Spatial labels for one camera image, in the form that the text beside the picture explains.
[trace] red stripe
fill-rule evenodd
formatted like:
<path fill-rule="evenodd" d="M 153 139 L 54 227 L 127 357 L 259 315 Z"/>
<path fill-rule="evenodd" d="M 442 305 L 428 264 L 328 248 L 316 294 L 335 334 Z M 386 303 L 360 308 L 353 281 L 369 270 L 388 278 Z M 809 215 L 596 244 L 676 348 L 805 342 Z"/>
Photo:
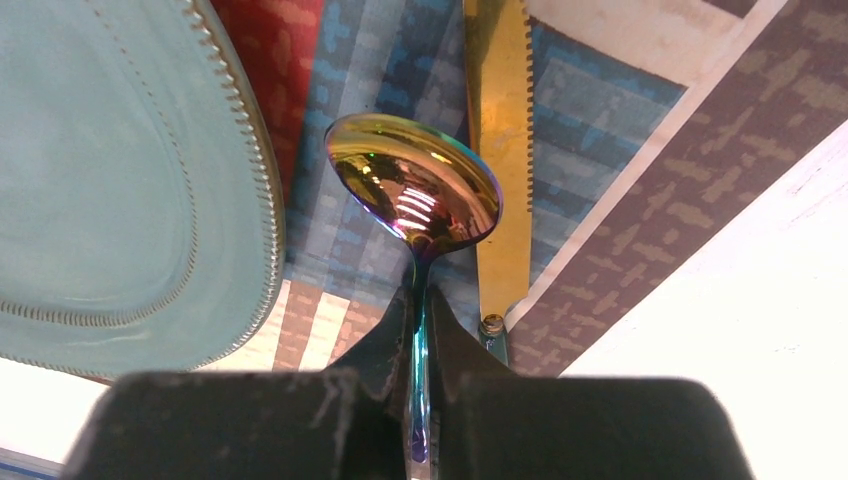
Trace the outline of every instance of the red stripe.
<path fill-rule="evenodd" d="M 212 0 L 247 72 L 288 199 L 324 0 Z"/>

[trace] knife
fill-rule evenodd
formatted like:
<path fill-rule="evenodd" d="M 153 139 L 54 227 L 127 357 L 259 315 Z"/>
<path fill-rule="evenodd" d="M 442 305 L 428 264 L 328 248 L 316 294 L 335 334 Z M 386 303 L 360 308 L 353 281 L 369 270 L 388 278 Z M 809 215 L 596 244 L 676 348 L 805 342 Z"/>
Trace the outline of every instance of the knife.
<path fill-rule="evenodd" d="M 503 191 L 501 221 L 477 245 L 479 338 L 508 364 L 507 310 L 527 296 L 533 197 L 533 64 L 522 0 L 464 0 L 471 148 Z"/>

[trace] iridescent spoon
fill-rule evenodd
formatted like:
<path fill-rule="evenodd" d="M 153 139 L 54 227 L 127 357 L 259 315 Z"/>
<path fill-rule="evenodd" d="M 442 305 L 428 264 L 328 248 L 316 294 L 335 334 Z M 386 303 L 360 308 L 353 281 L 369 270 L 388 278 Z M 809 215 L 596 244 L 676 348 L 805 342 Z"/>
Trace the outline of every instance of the iridescent spoon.
<path fill-rule="evenodd" d="M 453 138 L 411 120 L 359 114 L 337 120 L 325 137 L 342 183 L 412 251 L 415 328 L 409 390 L 410 452 L 427 462 L 430 450 L 428 333 L 430 266 L 474 245 L 495 228 L 502 196 L 483 162 Z"/>

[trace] spoon bowl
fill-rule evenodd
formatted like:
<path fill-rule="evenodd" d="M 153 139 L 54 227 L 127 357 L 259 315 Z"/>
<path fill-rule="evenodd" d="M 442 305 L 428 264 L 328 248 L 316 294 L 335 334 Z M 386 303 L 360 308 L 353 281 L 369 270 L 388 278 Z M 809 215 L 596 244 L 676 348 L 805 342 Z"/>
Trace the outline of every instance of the spoon bowl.
<path fill-rule="evenodd" d="M 414 262 L 415 309 L 409 389 L 409 450 L 430 450 L 426 293 L 440 256 L 485 239 L 500 220 L 503 196 L 492 172 L 470 149 L 426 125 L 392 115 L 342 117 L 327 130 L 330 164 L 344 186 Z"/>

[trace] brown stripe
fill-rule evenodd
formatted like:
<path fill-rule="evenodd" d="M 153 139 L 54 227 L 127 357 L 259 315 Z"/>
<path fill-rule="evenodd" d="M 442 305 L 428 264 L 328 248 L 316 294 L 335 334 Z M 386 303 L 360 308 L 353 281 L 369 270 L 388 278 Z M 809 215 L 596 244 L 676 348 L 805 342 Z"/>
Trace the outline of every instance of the brown stripe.
<path fill-rule="evenodd" d="M 330 362 L 344 354 L 353 344 L 358 342 L 362 337 L 377 325 L 380 321 L 385 309 L 380 309 L 371 305 L 365 305 L 359 302 L 350 302 L 347 307 L 342 328 L 339 331 L 339 338 L 336 340 L 336 346 L 333 348 L 333 355 Z"/>
<path fill-rule="evenodd" d="M 283 327 L 280 329 L 280 343 L 274 357 L 274 370 L 297 370 L 300 366 L 321 293 L 320 288 L 291 282 Z"/>
<path fill-rule="evenodd" d="M 739 18 L 745 18 L 748 12 L 754 8 L 757 0 L 704 0 L 710 5 L 716 6 L 727 13 L 736 15 Z"/>
<path fill-rule="evenodd" d="M 516 370 L 561 373 L 845 121 L 846 13 L 787 3 L 515 325 Z"/>

